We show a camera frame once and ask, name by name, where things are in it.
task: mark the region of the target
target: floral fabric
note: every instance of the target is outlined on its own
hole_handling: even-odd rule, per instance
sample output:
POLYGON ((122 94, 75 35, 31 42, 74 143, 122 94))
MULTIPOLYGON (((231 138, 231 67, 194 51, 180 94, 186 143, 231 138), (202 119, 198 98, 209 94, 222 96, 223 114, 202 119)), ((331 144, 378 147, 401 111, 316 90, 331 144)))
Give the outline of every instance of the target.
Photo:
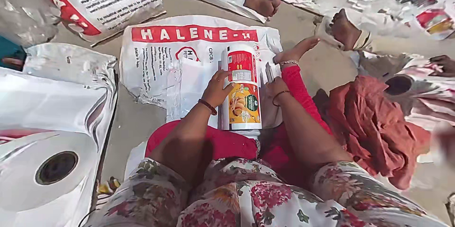
POLYGON ((356 163, 322 167, 314 194, 284 183, 266 165, 213 161, 191 190, 173 170, 146 158, 87 227, 447 227, 356 163))

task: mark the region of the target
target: woman's left hand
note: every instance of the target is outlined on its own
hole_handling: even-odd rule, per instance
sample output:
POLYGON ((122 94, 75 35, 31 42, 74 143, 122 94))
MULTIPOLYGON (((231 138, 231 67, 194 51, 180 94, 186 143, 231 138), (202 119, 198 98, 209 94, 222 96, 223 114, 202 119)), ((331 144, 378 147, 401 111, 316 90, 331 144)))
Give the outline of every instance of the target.
POLYGON ((217 71, 208 82, 208 86, 202 95, 202 100, 208 102, 213 107, 221 105, 235 85, 231 83, 224 88, 224 79, 230 74, 230 71, 217 71))

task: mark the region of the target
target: brown bracelet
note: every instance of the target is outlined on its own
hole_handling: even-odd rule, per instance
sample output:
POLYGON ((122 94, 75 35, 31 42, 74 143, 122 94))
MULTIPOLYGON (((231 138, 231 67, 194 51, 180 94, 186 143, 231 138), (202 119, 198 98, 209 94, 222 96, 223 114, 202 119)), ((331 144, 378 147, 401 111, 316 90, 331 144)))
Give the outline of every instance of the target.
POLYGON ((207 106, 211 111, 212 111, 212 115, 213 116, 216 116, 217 115, 217 110, 215 110, 215 108, 213 108, 213 106, 211 106, 208 102, 206 102, 205 100, 202 100, 202 99, 199 99, 199 101, 197 101, 198 103, 202 103, 203 105, 207 106))
POLYGON ((276 104, 275 104, 275 98, 276 98, 277 96, 281 95, 282 93, 291 93, 291 91, 289 91, 289 90, 284 90, 284 91, 279 92, 278 94, 276 94, 276 96, 273 97, 273 99, 272 99, 272 104, 275 105, 276 107, 280 107, 280 105, 276 105, 276 104))

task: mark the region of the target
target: red cloth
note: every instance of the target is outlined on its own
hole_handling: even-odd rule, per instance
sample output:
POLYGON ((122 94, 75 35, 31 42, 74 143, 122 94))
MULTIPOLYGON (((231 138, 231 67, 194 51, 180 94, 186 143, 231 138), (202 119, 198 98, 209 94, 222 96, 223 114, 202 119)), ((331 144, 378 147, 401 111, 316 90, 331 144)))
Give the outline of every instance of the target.
POLYGON ((417 156, 429 150, 430 133, 405 121, 400 105, 384 97, 387 87, 373 77, 358 76, 330 91, 328 117, 338 141, 361 167, 404 190, 417 156))
MULTIPOLYGON (((294 98, 306 109, 306 111, 329 133, 332 134, 328 125, 321 119, 318 108, 300 76, 300 67, 291 66, 282 70, 282 78, 287 84, 294 98)), ((148 155, 168 134, 174 129, 179 120, 167 123, 158 128, 150 136, 146 155, 148 155)), ((206 138, 213 144, 213 159, 241 157, 254 159, 256 157, 256 142, 254 139, 229 131, 220 131, 212 127, 207 128, 206 138)), ((261 159, 270 164, 270 167, 289 184, 303 187, 306 184, 305 169, 295 158, 289 143, 285 126, 282 124, 276 128, 273 142, 269 149, 261 156, 261 159)))
MULTIPOLYGON (((180 120, 175 120, 166 123, 153 132, 148 139, 145 155, 149 155, 179 122, 180 120)), ((207 127, 205 137, 212 142, 214 160, 229 157, 240 157, 249 160, 256 158, 258 149, 256 148, 256 141, 254 139, 233 132, 214 129, 211 126, 207 127)))

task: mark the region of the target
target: bare foot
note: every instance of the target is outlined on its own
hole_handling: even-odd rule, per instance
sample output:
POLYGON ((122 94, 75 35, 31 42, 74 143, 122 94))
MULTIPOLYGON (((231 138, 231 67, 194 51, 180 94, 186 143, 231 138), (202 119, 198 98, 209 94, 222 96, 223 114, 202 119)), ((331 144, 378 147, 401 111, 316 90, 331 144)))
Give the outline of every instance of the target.
POLYGON ((273 62, 275 64, 279 64, 281 62, 295 60, 299 61, 300 58, 306 53, 308 50, 314 48, 320 39, 318 37, 309 37, 305 38, 301 42, 299 42, 295 47, 290 50, 286 50, 284 52, 279 53, 273 58, 273 62))
POLYGON ((278 11, 280 3, 280 0, 245 0, 243 5, 265 17, 272 17, 278 11))
POLYGON ((344 45, 344 51, 352 50, 362 32, 348 20, 344 9, 333 16, 332 22, 333 37, 344 45))

